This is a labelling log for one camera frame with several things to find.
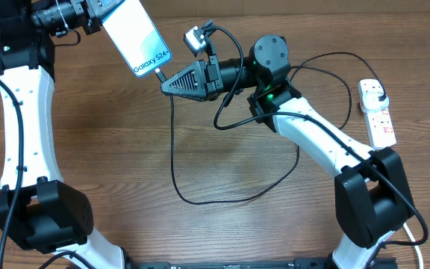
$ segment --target black cable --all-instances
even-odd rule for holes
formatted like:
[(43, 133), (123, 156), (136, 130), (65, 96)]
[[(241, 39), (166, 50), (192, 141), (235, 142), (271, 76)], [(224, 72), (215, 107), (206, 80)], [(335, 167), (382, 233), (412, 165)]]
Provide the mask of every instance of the black cable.
[(230, 101), (233, 98), (235, 91), (237, 90), (238, 81), (240, 80), (240, 77), (242, 76), (241, 70), (243, 70), (243, 50), (242, 50), (242, 47), (240, 46), (240, 44), (238, 43), (237, 39), (232, 34), (230, 34), (230, 32), (225, 30), (224, 28), (219, 27), (219, 26), (210, 26), (210, 27), (205, 29), (205, 32), (209, 32), (211, 30), (220, 30), (223, 33), (225, 33), (231, 39), (231, 41), (233, 41), (233, 43), (235, 44), (235, 46), (238, 49), (238, 52), (240, 53), (240, 72), (238, 73), (237, 79), (235, 80), (233, 87), (231, 88), (231, 90), (228, 92), (228, 94), (223, 99), (223, 102), (220, 105), (220, 107), (218, 108), (218, 111), (216, 112), (215, 117), (214, 117), (214, 127), (216, 129), (222, 130), (220, 128), (220, 126), (218, 126), (218, 118), (219, 118), (220, 114), (222, 113), (222, 109), (230, 104)]
[(386, 97), (387, 97), (386, 88), (382, 84), (381, 79), (378, 77), (378, 74), (376, 74), (376, 72), (374, 72), (373, 68), (361, 56), (358, 56), (358, 55), (351, 53), (351, 52), (329, 52), (329, 53), (325, 53), (325, 54), (321, 54), (321, 55), (317, 55), (317, 56), (314, 56), (312, 58), (309, 58), (306, 61), (304, 61), (302, 64), (300, 64), (298, 68), (296, 68), (295, 72), (293, 72), (293, 74), (291, 75), (291, 79), (293, 80), (293, 77), (297, 74), (297, 72), (301, 69), (301, 67), (303, 67), (307, 62), (312, 61), (312, 60), (317, 59), (317, 58), (328, 56), (328, 55), (351, 55), (351, 56), (356, 57), (359, 60), (361, 60), (366, 65), (366, 67), (369, 68), (371, 73), (374, 75), (374, 77), (379, 81), (379, 84), (381, 85), (383, 95), (379, 97), (379, 100), (384, 101), (386, 99)]
[[(291, 67), (291, 69), (295, 69), (295, 68), (300, 68), (300, 66), (293, 66), (293, 67)], [(342, 79), (340, 76), (338, 76), (338, 75), (336, 75), (336, 74), (334, 74), (334, 73), (332, 73), (332, 72), (329, 72), (329, 71), (327, 71), (327, 70), (324, 70), (324, 69), (319, 69), (319, 68), (316, 68), (316, 67), (305, 67), (305, 66), (302, 66), (301, 68), (304, 68), (304, 69), (309, 69), (309, 70), (315, 70), (315, 71), (318, 71), (318, 72), (324, 72), (324, 73), (326, 73), (326, 74), (328, 74), (328, 75), (332, 75), (332, 76), (334, 76), (335, 78), (337, 78), (337, 79), (339, 79), (341, 82), (343, 82), (343, 84), (344, 84), (344, 86), (346, 87), (346, 89), (348, 90), (348, 97), (349, 97), (349, 107), (348, 107), (348, 114), (347, 114), (347, 116), (346, 116), (346, 120), (344, 121), (344, 123), (343, 123), (343, 125), (339, 128), (339, 130), (341, 130), (341, 129), (343, 129), (344, 128), (344, 126), (346, 126), (346, 124), (348, 124), (348, 122), (349, 122), (349, 118), (351, 117), (351, 110), (352, 110), (352, 97), (351, 97), (351, 90), (349, 89), (349, 85), (346, 83), (346, 81), (344, 81), (344, 79)]]
[(88, 269), (96, 269), (88, 261), (86, 261), (84, 258), (82, 258), (82, 256), (80, 256), (79, 254), (77, 254), (75, 251), (63, 251), (61, 253), (58, 253), (58, 254), (52, 256), (43, 265), (41, 265), (41, 267), (39, 267), (39, 269), (45, 269), (45, 268), (47, 268), (52, 262), (54, 262), (55, 260), (59, 259), (62, 256), (69, 256), (71, 259), (72, 258), (76, 258), (77, 260), (79, 260)]
[(79, 32), (77, 30), (75, 30), (75, 29), (71, 30), (71, 31), (75, 32), (75, 34), (77, 34), (77, 36), (78, 36), (78, 41), (76, 43), (57, 44), (57, 45), (54, 45), (54, 47), (58, 47), (58, 46), (77, 46), (81, 42), (81, 34), (79, 34)]
[(13, 92), (9, 89), (9, 87), (1, 80), (0, 80), (0, 86), (11, 98), (11, 101), (13, 101), (14, 109), (16, 110), (16, 118), (18, 122), (18, 136), (19, 136), (18, 166), (16, 167), (18, 174), (17, 174), (17, 180), (16, 180), (16, 187), (14, 189), (13, 199), (11, 200), (9, 212), (7, 213), (7, 216), (6, 216), (6, 221), (4, 222), (4, 228), (3, 228), (1, 241), (0, 241), (0, 269), (2, 269), (7, 233), (9, 231), (9, 227), (13, 219), (14, 211), (16, 210), (16, 204), (17, 204), (16, 201), (19, 198), (19, 192), (21, 190), (21, 185), (22, 185), (22, 173), (24, 172), (24, 129), (22, 127), (22, 114), (21, 114), (20, 103), (14, 96)]
[(296, 168), (296, 166), (298, 166), (298, 162), (299, 162), (299, 146), (296, 147), (296, 161), (295, 161), (295, 165), (293, 165), (293, 167), (290, 169), (290, 171), (288, 171), (288, 173), (286, 173), (284, 176), (282, 176), (277, 182), (271, 184), (268, 188), (266, 188), (264, 191), (260, 192), (259, 194), (256, 194), (252, 197), (249, 198), (245, 198), (245, 199), (241, 199), (241, 200), (225, 200), (225, 201), (207, 201), (207, 202), (192, 202), (190, 200), (187, 200), (180, 192), (180, 190), (177, 187), (177, 182), (175, 181), (175, 173), (174, 173), (174, 168), (173, 168), (173, 152), (174, 152), (174, 117), (175, 117), (175, 109), (174, 109), (174, 104), (173, 104), (173, 96), (170, 96), (170, 109), (171, 109), (171, 114), (170, 114), (170, 172), (172, 174), (172, 183), (174, 186), (175, 191), (177, 192), (178, 196), (180, 197), (180, 199), (182, 199), (184, 202), (187, 202), (191, 205), (207, 205), (207, 204), (214, 204), (214, 203), (236, 203), (236, 202), (246, 202), (246, 201), (250, 201), (253, 199), (256, 199), (258, 197), (263, 196), (265, 193), (267, 193), (268, 191), (270, 191), (271, 189), (273, 189), (274, 187), (276, 187), (278, 184), (280, 184), (284, 179), (286, 179), (291, 172), (293, 172)]

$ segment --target wall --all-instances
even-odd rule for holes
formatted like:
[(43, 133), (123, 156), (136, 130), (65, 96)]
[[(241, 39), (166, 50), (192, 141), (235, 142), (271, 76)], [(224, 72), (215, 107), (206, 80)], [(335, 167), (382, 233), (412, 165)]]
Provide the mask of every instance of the wall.
[(430, 0), (141, 0), (151, 17), (430, 12)]

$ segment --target wooden table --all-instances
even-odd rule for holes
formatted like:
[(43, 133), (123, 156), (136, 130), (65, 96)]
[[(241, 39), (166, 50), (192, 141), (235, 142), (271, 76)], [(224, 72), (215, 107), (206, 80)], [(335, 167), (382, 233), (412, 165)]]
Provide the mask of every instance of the wooden table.
[[(194, 61), (181, 38), (206, 18), (157, 19), (174, 55), (171, 75)], [(265, 34), (287, 38), (292, 64), (324, 52), (365, 57), (386, 85), (398, 144), (417, 208), (430, 229), (430, 13), (250, 16), (216, 18), (247, 52)], [(56, 42), (72, 42), (73, 36)], [(231, 41), (214, 35), (221, 59), (235, 58)], [(239, 205), (194, 206), (176, 195), (169, 169), (169, 100), (154, 75), (135, 78), (104, 32), (79, 46), (58, 48), (53, 102), (54, 143), (65, 182), (90, 199), (96, 227), (137, 261), (229, 262), (326, 256), (342, 231), (334, 214), (333, 181), (303, 151), (298, 168), (264, 197)], [(345, 132), (368, 143), (356, 85), (371, 78), (355, 58), (333, 56), (312, 66), (345, 78), (354, 108)], [(336, 79), (301, 71), (294, 84), (328, 120), (340, 125), (348, 97)], [(250, 116), (235, 98), (221, 123)], [(295, 146), (264, 125), (221, 132), (212, 126), (220, 101), (175, 100), (175, 175), (190, 200), (255, 194), (293, 166)], [(0, 176), (4, 131), (0, 97)], [(409, 224), (420, 237), (415, 220)], [(394, 238), (406, 240), (404, 231)], [(422, 246), (430, 268), (430, 238)], [(390, 247), (401, 268), (415, 268), (410, 247)], [(7, 268), (37, 268), (49, 256), (23, 252), (9, 240)], [(65, 268), (60, 260), (53, 268)]]

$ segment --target power plug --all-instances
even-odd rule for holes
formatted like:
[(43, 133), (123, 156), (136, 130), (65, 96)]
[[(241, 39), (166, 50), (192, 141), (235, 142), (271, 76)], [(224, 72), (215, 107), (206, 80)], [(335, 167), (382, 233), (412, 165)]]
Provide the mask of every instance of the power plug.
[(359, 103), (364, 113), (385, 109), (389, 106), (389, 97), (386, 96), (386, 99), (383, 101), (379, 100), (384, 91), (376, 79), (363, 79), (359, 81), (358, 92)]
[(358, 84), (358, 92), (371, 147), (383, 149), (396, 144), (393, 122), (387, 108), (389, 98), (379, 101), (383, 94), (379, 82), (375, 79), (364, 79)]

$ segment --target black and white robotic arm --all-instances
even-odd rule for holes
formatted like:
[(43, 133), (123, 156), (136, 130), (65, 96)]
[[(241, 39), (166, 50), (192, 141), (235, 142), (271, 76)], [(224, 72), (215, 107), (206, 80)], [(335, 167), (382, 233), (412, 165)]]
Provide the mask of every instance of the black and white robotic arm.
[[(4, 229), (10, 207), (16, 203), (18, 209), (7, 235), (24, 250), (65, 256), (80, 268), (130, 269), (136, 265), (121, 247), (112, 245), (93, 227), (88, 198), (63, 183), (52, 137), (54, 44), (49, 36), (63, 36), (81, 26), (86, 34), (97, 32), (102, 20), (121, 2), (70, 0), (54, 5), (44, 0), (31, 6), (23, 0), (0, 0), (0, 7), (7, 7), (4, 12), (0, 8), (0, 80), (17, 100), (15, 104), (0, 85), (6, 145), (0, 228)], [(375, 152), (351, 139), (309, 105), (287, 79), (291, 67), (283, 37), (262, 37), (243, 61), (219, 62), (210, 40), (214, 28), (203, 31), (210, 27), (208, 22), (194, 28), (184, 39), (194, 55), (207, 52), (208, 62), (195, 61), (167, 80), (158, 70), (162, 92), (197, 101), (215, 100), (228, 92), (229, 103), (235, 91), (256, 87), (249, 97), (250, 111), (254, 116), (269, 116), (257, 121), (297, 143), (334, 179), (337, 219), (345, 235), (329, 259), (330, 268), (370, 266), (379, 244), (413, 215), (383, 182), (372, 190), (365, 185), (373, 177), (370, 169), (374, 167), (412, 203), (399, 156), (392, 149)], [(21, 152), (15, 105), (24, 123), (24, 167), (18, 163)], [(22, 173), (22, 184), (15, 200), (18, 173)], [(35, 198), (38, 203), (31, 203)]]

